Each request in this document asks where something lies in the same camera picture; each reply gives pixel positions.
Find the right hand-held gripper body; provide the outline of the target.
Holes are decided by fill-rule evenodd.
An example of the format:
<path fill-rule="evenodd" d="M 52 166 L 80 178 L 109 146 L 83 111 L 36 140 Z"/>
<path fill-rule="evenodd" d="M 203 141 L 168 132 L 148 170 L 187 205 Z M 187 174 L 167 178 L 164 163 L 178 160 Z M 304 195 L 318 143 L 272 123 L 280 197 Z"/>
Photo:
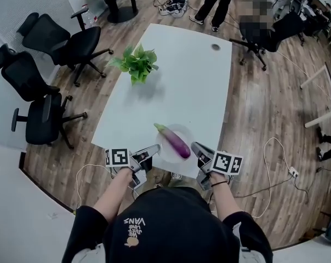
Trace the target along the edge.
<path fill-rule="evenodd" d="M 227 176 L 238 175 L 242 162 L 242 156 L 215 151 L 214 157 L 211 161 L 206 161 L 203 164 L 198 160 L 199 172 L 196 180 L 202 190 L 209 190 L 212 187 L 210 183 L 210 174 L 212 172 Z"/>

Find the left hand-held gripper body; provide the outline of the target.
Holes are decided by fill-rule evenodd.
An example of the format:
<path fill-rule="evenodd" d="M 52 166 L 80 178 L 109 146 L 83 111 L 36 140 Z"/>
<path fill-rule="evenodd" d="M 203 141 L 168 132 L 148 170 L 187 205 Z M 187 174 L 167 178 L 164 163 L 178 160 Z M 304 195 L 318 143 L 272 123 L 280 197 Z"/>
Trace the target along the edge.
<path fill-rule="evenodd" d="M 137 189 L 147 181 L 146 172 L 152 168 L 152 158 L 133 158 L 127 148 L 112 148 L 105 150 L 105 164 L 112 176 L 121 168 L 129 168 L 133 174 L 129 187 Z"/>

